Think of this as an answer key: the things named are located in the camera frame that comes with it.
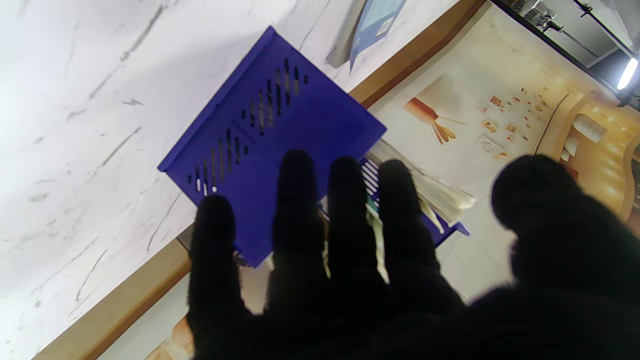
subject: ventilation hole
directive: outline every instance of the ventilation hole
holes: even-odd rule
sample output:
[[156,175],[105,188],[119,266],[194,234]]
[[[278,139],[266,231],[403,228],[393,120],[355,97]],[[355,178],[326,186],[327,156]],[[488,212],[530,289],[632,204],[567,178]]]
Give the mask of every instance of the ventilation hole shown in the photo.
[[293,67],[293,91],[296,95],[300,93],[300,77],[298,75],[298,67]]
[[229,167],[229,174],[231,174],[231,168],[234,163],[234,154],[231,149],[227,149],[227,166]]
[[220,157],[218,165],[220,166],[220,183],[225,181],[225,160],[223,158],[223,144],[222,138],[218,139],[218,156]]
[[258,109],[260,119],[260,134],[264,132],[264,105],[262,103],[262,89],[258,91],[258,103],[260,104]]
[[284,60],[284,92],[287,105],[291,105],[291,98],[289,97],[289,59]]
[[231,174],[231,167],[233,165],[232,158],[232,150],[231,150],[231,130],[227,129],[227,166],[229,167],[229,174]]
[[207,158],[204,158],[202,160],[202,177],[204,177],[204,186],[203,186],[203,190],[204,190],[204,195],[207,196],[207,187],[209,184],[208,182],[208,178],[209,178],[209,170],[207,169]]
[[271,79],[267,80],[267,114],[269,126],[273,126],[273,94],[271,93]]
[[236,138],[236,164],[240,164],[240,139]]
[[196,167],[196,190],[200,192],[200,169]]
[[216,152],[211,149],[211,185],[216,184]]
[[253,100],[251,100],[251,105],[249,107],[249,111],[251,112],[251,126],[255,126],[255,106]]
[[280,69],[276,69],[276,107],[278,108],[278,115],[282,115],[282,104],[280,100]]

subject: ceiling light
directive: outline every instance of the ceiling light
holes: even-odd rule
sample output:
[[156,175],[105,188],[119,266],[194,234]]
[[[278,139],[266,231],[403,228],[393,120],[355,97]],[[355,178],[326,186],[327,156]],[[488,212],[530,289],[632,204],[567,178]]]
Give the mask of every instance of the ceiling light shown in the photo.
[[622,77],[620,77],[620,81],[618,82],[618,90],[622,90],[629,85],[629,81],[633,77],[636,69],[638,67],[637,59],[629,59],[629,63],[627,64],[627,68],[622,73]]

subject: gloved hand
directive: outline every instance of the gloved hand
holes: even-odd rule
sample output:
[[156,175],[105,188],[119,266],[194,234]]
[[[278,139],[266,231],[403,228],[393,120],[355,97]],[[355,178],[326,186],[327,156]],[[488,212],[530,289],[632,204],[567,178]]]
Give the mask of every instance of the gloved hand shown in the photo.
[[[448,315],[461,308],[457,293],[440,275],[435,246],[420,221],[420,206],[408,169],[399,161],[380,167],[380,218],[385,239],[385,266],[390,285],[377,271],[374,233],[366,220],[367,193],[358,163],[336,160],[328,185],[328,278],[323,264],[324,224],[317,210],[314,165],[304,151],[289,151],[278,178],[272,242],[275,269],[269,278],[268,300],[260,323],[283,329],[288,323],[311,319],[336,321],[356,331],[370,331],[401,313]],[[187,319],[196,351],[234,324],[255,327],[244,307],[234,263],[235,220],[222,196],[205,198],[198,207],[191,245],[191,280]],[[255,329],[238,340],[258,341]],[[291,340],[306,348],[335,334]]]

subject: marble countertop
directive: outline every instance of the marble countertop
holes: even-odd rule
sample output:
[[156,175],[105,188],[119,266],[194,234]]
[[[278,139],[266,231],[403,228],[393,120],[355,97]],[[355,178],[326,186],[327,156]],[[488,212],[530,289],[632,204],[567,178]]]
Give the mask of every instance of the marble countertop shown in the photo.
[[0,4],[0,358],[29,359],[192,221],[158,163],[273,24],[350,91],[456,0],[407,0],[388,37],[325,58],[343,0]]

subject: brown drumstick illustration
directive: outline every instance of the brown drumstick illustration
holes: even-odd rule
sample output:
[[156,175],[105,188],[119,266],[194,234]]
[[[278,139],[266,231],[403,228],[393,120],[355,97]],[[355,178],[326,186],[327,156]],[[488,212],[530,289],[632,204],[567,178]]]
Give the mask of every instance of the brown drumstick illustration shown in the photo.
[[436,138],[441,144],[455,139],[456,134],[450,129],[438,124],[438,119],[445,119],[457,124],[466,125],[463,122],[439,116],[433,108],[416,98],[413,98],[411,101],[406,103],[404,109],[411,115],[415,116],[418,120],[431,125],[433,131],[436,133]]

